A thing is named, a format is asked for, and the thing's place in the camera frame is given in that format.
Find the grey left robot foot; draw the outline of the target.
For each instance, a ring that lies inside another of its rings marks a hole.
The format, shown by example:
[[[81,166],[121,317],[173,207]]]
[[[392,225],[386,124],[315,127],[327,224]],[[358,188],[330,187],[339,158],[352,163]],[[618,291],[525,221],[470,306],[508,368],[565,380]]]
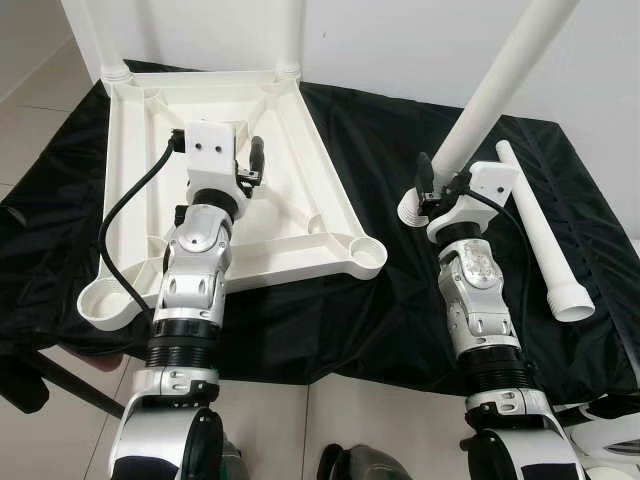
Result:
[[[229,439],[221,443],[219,480],[251,480],[241,449]]]

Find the white plastic children table top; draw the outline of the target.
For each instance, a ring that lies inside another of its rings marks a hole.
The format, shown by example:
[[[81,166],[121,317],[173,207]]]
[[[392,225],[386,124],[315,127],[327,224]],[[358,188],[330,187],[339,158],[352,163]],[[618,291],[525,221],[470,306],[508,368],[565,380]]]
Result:
[[[175,209],[188,204],[186,125],[196,120],[236,128],[239,169],[250,169],[252,137],[265,142],[264,179],[230,227],[225,293],[334,274],[367,280],[387,262],[387,248],[361,227],[294,79],[269,70],[136,73],[133,84],[106,91],[102,204],[113,215],[111,266],[76,301],[97,329],[131,324],[163,294],[211,291],[205,275],[169,282],[163,270]]]

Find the grey robot foot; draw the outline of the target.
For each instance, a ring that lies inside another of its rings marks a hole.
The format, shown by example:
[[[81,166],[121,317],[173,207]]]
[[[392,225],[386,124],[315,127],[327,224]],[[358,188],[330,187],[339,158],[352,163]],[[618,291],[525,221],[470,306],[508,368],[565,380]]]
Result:
[[[241,449],[229,439],[221,443],[219,480],[251,480]]]
[[[406,468],[388,453],[358,444],[329,444],[321,453],[316,480],[412,480]]]

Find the black table cloth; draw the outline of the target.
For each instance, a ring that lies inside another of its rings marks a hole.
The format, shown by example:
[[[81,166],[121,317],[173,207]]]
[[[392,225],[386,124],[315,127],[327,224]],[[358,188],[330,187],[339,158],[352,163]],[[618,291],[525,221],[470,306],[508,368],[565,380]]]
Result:
[[[301,92],[362,227],[389,259],[369,280],[337,274],[230,294],[220,374],[296,385],[340,374],[462,396],[434,248],[396,216],[417,155],[436,151],[460,109],[329,84],[305,82]],[[120,332],[100,332],[76,311],[78,293],[99,269],[108,118],[108,93],[96,84],[0,201],[0,396],[27,413],[44,406],[49,389],[17,361],[22,349],[146,356],[145,316]],[[554,404],[640,397],[640,262],[625,229],[558,124],[503,116],[480,156],[493,157],[498,140],[511,142],[596,310],[577,323],[554,319],[511,224],[490,224],[486,238],[506,275],[508,305],[527,300],[515,316],[538,384]]]

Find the grey right robot foot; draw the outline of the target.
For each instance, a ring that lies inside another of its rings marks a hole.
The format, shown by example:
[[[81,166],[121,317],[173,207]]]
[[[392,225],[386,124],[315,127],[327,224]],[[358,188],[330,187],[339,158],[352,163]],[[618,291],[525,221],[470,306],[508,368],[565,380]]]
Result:
[[[412,480],[406,468],[388,453],[358,444],[329,444],[321,453],[316,480]]]

